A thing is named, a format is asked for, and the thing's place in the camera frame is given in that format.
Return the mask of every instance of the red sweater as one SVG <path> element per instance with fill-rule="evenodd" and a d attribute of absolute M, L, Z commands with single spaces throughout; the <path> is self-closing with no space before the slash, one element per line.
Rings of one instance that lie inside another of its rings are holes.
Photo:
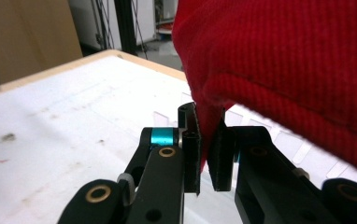
<path fill-rule="evenodd" d="M 179 0 L 173 41 L 204 161 L 238 103 L 357 166 L 357 1 Z"/>

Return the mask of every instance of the red cloth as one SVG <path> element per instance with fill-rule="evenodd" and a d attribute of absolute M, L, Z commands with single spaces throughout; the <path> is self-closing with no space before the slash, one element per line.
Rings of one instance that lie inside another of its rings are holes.
<path fill-rule="evenodd" d="M 179 0 L 173 41 L 204 160 L 239 103 L 357 166 L 357 1 Z"/>

